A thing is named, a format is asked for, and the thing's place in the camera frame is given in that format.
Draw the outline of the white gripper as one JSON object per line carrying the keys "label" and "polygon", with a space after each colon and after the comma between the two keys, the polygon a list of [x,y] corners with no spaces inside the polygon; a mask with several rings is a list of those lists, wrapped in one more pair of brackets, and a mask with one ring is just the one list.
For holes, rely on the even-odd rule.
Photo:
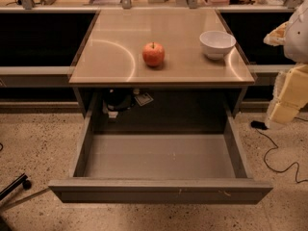
{"label": "white gripper", "polygon": [[308,104],[308,0],[296,9],[288,23],[268,33],[263,42],[270,46],[284,45],[286,58],[303,63],[280,71],[275,79],[265,124],[269,129],[280,129]]}

